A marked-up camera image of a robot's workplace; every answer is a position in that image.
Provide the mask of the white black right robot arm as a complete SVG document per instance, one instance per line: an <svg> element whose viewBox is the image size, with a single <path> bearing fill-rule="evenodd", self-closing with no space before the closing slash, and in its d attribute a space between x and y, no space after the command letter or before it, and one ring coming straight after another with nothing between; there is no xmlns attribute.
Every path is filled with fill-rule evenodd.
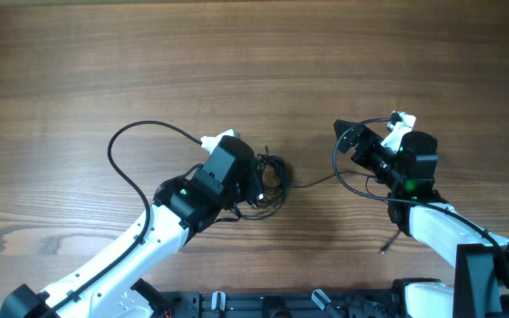
<svg viewBox="0 0 509 318"><path fill-rule="evenodd" d="M454 268L454 284L408 278L393 284L400 317L509 317L509 238L456 211L435 189L437 139L399 116L387 119L381 137L371 121L338 120L333 153L352 160L388 187L382 197L391 222L434 250Z"/></svg>

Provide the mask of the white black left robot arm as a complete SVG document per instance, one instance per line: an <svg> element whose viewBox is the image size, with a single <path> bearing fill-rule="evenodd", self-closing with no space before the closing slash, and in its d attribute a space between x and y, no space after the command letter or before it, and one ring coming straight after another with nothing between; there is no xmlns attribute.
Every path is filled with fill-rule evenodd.
<svg viewBox="0 0 509 318"><path fill-rule="evenodd" d="M0 308L2 317L150 317L150 300L136 283L175 254L219 213L262 197L254 151L232 129L204 136L207 161L191 178L177 176L156 190L149 210L98 255L36 293L22 284Z"/></svg>

